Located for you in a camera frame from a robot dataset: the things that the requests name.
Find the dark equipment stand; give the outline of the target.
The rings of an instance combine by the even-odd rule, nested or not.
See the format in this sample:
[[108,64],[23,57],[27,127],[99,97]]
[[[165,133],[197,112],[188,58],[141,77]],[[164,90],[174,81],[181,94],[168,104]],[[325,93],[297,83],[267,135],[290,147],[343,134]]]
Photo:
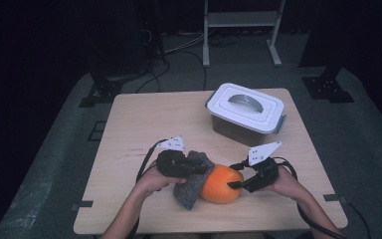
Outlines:
[[166,63],[164,45],[161,37],[161,10],[159,0],[134,0],[138,26],[146,54],[158,57]]

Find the orange plush toy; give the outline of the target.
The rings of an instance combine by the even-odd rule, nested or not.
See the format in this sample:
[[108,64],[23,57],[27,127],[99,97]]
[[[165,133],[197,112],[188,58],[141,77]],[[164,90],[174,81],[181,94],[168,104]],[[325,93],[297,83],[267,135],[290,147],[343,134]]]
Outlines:
[[216,164],[207,177],[200,196],[206,201],[217,204],[228,204],[237,199],[242,192],[241,188],[233,189],[228,183],[244,180],[243,174],[226,165]]

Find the black stand base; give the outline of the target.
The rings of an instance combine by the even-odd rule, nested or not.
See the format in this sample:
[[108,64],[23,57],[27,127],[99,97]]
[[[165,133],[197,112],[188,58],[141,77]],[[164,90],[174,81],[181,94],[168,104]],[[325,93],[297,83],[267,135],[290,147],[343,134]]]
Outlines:
[[96,104],[112,103],[114,98],[120,94],[123,83],[111,81],[104,72],[91,72],[93,85],[89,93],[82,98],[80,108],[92,108]]
[[337,82],[339,65],[326,66],[320,76],[303,77],[308,93],[314,100],[328,100],[332,104],[353,103],[353,97]]

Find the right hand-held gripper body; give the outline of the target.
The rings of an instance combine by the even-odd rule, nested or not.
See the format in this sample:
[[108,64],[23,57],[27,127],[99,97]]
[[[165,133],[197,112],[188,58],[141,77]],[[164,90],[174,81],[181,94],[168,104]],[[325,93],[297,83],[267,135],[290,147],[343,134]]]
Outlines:
[[242,187],[253,193],[259,189],[273,184],[279,176],[277,163],[271,155],[282,145],[280,141],[270,142],[249,149],[248,158],[244,161],[244,166],[255,171],[255,175],[246,179]]

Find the black floor tape marking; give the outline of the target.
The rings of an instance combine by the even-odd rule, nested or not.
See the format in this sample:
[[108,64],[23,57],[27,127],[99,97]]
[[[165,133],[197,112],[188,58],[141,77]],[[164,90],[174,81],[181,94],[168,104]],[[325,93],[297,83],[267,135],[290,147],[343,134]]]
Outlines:
[[88,141],[101,141],[105,126],[105,120],[96,121],[92,128],[92,131],[89,134]]

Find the black tape strip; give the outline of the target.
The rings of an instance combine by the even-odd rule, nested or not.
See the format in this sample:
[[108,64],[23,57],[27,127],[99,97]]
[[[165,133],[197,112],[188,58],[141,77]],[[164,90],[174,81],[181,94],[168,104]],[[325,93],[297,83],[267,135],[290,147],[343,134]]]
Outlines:
[[329,201],[338,201],[338,202],[340,202],[342,204],[347,203],[346,198],[343,197],[343,196],[340,196],[338,194],[324,194],[323,198],[327,202],[329,202]]
[[83,200],[80,201],[77,204],[73,204],[71,210],[72,211],[78,211],[80,208],[89,208],[93,207],[94,202],[92,200]]

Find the grey cloth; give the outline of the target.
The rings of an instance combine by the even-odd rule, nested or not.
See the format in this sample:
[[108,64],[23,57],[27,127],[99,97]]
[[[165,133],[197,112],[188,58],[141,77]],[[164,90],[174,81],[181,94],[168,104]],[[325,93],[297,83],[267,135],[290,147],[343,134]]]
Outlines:
[[188,157],[192,161],[201,162],[205,172],[202,174],[191,174],[186,178],[185,183],[177,183],[173,189],[173,196],[180,206],[186,210],[191,210],[208,176],[213,171],[215,163],[208,158],[205,152],[191,150],[188,153]]

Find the person's right hand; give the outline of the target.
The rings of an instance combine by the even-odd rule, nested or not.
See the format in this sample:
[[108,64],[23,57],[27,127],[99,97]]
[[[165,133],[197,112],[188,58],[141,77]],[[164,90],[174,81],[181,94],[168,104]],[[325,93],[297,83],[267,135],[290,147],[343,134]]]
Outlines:
[[283,166],[279,167],[279,176],[268,186],[268,190],[293,200],[299,200],[306,194],[305,188]]

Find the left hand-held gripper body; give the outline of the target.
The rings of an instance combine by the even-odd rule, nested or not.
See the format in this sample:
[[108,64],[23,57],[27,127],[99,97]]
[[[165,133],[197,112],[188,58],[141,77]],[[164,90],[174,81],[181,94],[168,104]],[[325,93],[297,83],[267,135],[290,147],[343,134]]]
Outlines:
[[156,144],[161,152],[157,155],[157,169],[167,177],[184,178],[187,176],[187,169],[184,162],[185,144],[181,135],[165,139]]

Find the person's left hand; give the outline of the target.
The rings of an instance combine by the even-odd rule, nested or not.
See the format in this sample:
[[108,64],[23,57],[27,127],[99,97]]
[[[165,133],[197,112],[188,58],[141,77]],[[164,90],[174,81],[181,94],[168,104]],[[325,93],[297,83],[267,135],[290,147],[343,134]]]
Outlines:
[[150,166],[144,171],[141,178],[136,182],[134,188],[144,196],[148,197],[154,191],[159,191],[171,183],[185,183],[185,178],[167,177],[158,169],[156,162],[153,161]]

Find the clear grey storage box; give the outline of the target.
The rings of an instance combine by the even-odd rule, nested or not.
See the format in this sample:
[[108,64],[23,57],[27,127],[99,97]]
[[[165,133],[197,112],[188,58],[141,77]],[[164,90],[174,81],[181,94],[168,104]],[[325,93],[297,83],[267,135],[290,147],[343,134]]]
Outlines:
[[212,116],[212,128],[213,131],[215,131],[216,133],[221,134],[234,141],[237,141],[247,146],[256,146],[259,144],[263,144],[268,135],[278,134],[283,129],[286,120],[287,116],[284,115],[282,127],[276,133],[258,133]]

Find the white metal table frame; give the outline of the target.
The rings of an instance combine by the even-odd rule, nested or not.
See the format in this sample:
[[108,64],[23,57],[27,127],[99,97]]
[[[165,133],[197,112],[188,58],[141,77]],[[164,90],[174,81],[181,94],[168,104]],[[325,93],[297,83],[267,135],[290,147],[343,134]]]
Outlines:
[[275,11],[259,12],[210,12],[209,0],[204,0],[202,65],[210,66],[209,30],[215,28],[272,27],[267,45],[276,67],[283,63],[276,49],[276,40],[280,29],[286,0],[281,0]]

